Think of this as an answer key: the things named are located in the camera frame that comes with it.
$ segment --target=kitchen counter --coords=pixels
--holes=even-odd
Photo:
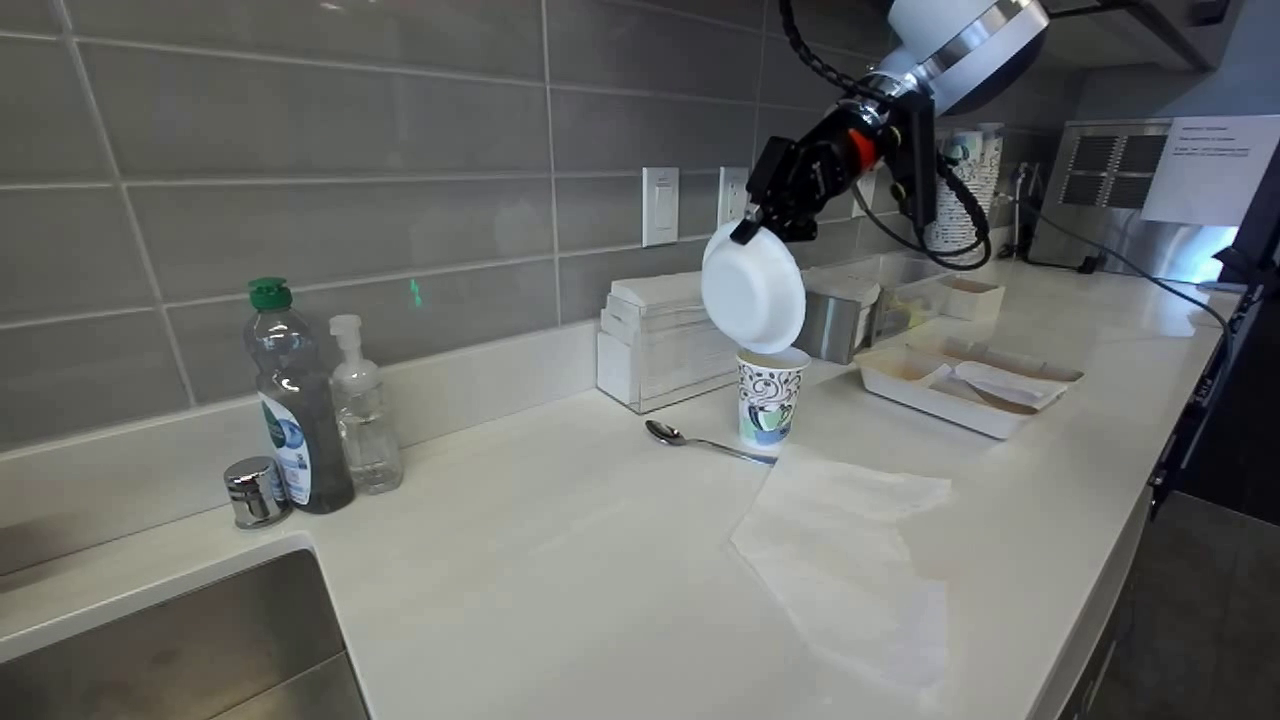
[[[766,468],[659,446],[594,391],[420,445],[401,493],[334,516],[234,530],[204,511],[0,576],[0,660],[305,548],[381,720],[1053,714],[1216,336],[1137,278],[1009,268],[996,348],[1085,368],[1009,445],[808,375],[792,445],[950,480],[947,508],[900,528],[947,592],[932,699],[868,689],[788,627],[732,548]],[[732,435],[732,391],[659,416]]]

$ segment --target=stainless steel sink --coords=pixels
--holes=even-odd
[[[366,720],[306,551],[0,662],[13,720]]]

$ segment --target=white cup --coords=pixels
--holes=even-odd
[[[738,354],[734,427],[751,450],[779,450],[798,402],[798,350]]]

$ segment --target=spoon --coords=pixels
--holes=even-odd
[[[743,450],[743,446],[732,446],[732,445],[714,445],[714,440],[701,440],[701,435],[684,435],[674,431],[673,424],[659,424],[659,420],[645,420],[646,435],[667,445],[667,446],[710,446],[710,450],[722,450],[722,457],[738,457],[738,458],[756,458],[756,463],[775,463],[775,457],[761,457],[761,450]]]

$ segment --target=tile backsplash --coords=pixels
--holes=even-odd
[[[876,3],[798,24],[889,48]],[[833,95],[772,0],[3,0],[0,446],[248,391],[264,273],[383,364],[582,320],[694,268],[714,167]],[[640,248],[645,162],[680,242]],[[833,220],[815,256],[868,248]]]

